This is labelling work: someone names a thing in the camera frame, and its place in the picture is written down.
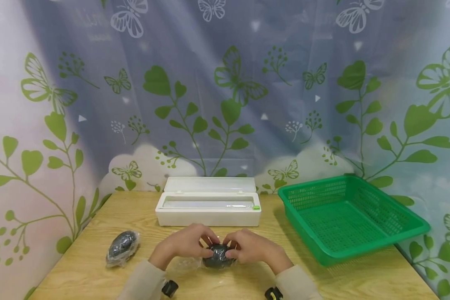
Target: black ball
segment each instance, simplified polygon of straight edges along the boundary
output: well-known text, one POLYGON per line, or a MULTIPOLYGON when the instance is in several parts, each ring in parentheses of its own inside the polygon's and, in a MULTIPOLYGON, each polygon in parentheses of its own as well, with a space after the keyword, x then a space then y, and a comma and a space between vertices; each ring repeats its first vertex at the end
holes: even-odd
POLYGON ((235 262, 234 258, 228 258, 225 256, 225 252, 231 249, 227 245, 213 244, 212 246, 209 246, 207 249, 213 251, 212 257, 203 259, 203 264, 207 268, 223 269, 231 266, 232 263, 235 262))

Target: tabletop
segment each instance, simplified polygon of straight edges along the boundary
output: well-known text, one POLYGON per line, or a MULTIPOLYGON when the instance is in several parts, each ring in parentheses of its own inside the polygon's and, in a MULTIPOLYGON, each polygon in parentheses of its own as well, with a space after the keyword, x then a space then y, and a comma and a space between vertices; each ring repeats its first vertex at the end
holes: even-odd
MULTIPOLYGON (((30 299, 116 299, 137 263, 147 259, 161 240, 180 229, 159 226, 155 215, 159 197, 157 192, 114 193, 30 299), (108 247, 125 230, 140 233, 140 247, 124 268, 107 269, 108 247)), ((437 299, 395 247, 325 268, 289 224, 278 196, 261 195, 260 204, 260 225, 250 230, 281 245, 292 262, 310 275, 324 299, 437 299)), ((223 239, 237 228, 212 230, 223 239)), ((209 270, 191 259, 176 258, 166 272, 180 287, 174 296, 176 300, 263 300, 265 291, 275 281, 264 263, 237 263, 228 269, 209 270)))

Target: green plastic basket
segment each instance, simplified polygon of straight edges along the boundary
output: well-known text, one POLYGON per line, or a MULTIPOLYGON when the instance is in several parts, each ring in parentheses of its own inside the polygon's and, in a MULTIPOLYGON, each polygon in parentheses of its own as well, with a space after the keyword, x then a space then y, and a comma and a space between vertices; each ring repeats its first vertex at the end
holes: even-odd
POLYGON ((285 214, 323 266, 427 233, 430 225, 354 175, 281 187, 285 214))

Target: backdrop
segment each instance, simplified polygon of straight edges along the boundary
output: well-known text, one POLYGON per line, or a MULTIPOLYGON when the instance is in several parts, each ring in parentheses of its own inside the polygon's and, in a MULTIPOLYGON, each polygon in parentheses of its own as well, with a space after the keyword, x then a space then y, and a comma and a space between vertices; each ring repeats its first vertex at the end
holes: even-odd
POLYGON ((430 222, 400 247, 450 299, 450 0, 0 0, 0 299, 115 190, 352 171, 430 222))

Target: beige sleeve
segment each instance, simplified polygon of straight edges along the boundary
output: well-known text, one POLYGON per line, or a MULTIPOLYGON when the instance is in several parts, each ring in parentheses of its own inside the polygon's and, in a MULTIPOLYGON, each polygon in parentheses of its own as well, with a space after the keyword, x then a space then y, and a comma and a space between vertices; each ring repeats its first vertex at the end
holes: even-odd
POLYGON ((299 265, 287 269, 276 277, 276 284, 284 300, 321 300, 316 285, 299 265))
POLYGON ((165 272, 148 261, 140 262, 127 279, 117 300, 159 300, 165 272))

